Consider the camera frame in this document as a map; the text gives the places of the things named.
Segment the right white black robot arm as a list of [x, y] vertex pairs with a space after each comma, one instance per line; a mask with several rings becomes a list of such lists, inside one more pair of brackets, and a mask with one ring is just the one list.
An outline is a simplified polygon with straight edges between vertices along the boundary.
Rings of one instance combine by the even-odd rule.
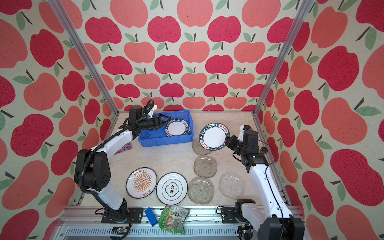
[[294, 217], [284, 203], [271, 177], [271, 163], [259, 150], [258, 132], [251, 126], [240, 127], [239, 136], [231, 135], [220, 123], [206, 125], [199, 134], [200, 145], [209, 151], [224, 147], [233, 152], [233, 157], [245, 166], [256, 185], [263, 204], [260, 210], [251, 199], [239, 199], [235, 204], [237, 219], [248, 222], [257, 232], [259, 240], [302, 240], [305, 225], [301, 218]]

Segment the dark lettered rim plate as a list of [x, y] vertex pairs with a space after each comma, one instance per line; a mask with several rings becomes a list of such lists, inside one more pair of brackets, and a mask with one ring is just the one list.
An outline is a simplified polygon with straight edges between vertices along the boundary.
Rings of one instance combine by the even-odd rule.
[[185, 136], [188, 123], [182, 119], [173, 119], [165, 126], [165, 132], [168, 137]]
[[200, 145], [211, 152], [225, 147], [226, 138], [230, 136], [229, 128], [220, 123], [206, 125], [199, 133]]

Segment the clear glass plate top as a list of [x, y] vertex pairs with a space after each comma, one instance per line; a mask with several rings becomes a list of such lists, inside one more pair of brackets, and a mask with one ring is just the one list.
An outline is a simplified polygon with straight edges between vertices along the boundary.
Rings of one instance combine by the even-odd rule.
[[197, 154], [197, 155], [200, 155], [200, 156], [209, 155], [211, 153], [211, 151], [209, 151], [209, 150], [205, 149], [204, 147], [202, 147], [202, 145], [200, 144], [198, 138], [195, 138], [193, 140], [192, 148], [193, 148], [194, 153]]

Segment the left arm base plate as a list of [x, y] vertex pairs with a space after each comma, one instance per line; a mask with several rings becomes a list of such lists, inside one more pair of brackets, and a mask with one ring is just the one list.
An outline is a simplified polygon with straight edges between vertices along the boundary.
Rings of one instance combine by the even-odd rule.
[[105, 210], [102, 224], [140, 224], [144, 215], [143, 208], [123, 208], [123, 211]]

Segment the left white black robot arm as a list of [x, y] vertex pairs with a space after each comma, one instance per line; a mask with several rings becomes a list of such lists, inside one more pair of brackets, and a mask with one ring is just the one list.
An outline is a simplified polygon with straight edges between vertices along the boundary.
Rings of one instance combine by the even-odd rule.
[[153, 99], [144, 107], [131, 107], [129, 117], [114, 134], [90, 150], [82, 149], [78, 152], [74, 182], [84, 194], [91, 194], [103, 207], [103, 219], [106, 221], [116, 224], [133, 222], [127, 201], [110, 184], [112, 174], [109, 159], [143, 130], [159, 130], [172, 120], [164, 114], [155, 115], [156, 109]]

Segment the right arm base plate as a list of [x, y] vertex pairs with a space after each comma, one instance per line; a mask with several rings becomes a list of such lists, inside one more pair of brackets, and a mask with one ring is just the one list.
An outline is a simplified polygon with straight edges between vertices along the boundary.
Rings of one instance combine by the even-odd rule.
[[237, 217], [235, 208], [219, 206], [219, 215], [222, 218], [223, 224], [248, 224], [247, 220], [243, 221]]

